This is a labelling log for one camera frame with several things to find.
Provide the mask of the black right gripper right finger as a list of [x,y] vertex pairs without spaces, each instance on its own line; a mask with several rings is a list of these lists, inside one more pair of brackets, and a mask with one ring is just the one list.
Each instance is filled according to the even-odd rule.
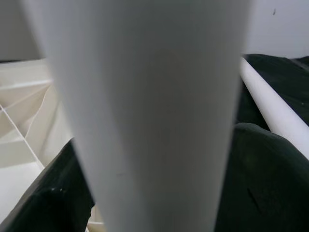
[[308,160],[285,138],[236,124],[215,229],[308,231]]

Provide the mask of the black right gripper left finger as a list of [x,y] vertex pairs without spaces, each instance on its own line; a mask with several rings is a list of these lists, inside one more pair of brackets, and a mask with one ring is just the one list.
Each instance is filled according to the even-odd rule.
[[69,140],[25,191],[0,230],[84,232],[94,204],[73,140]]

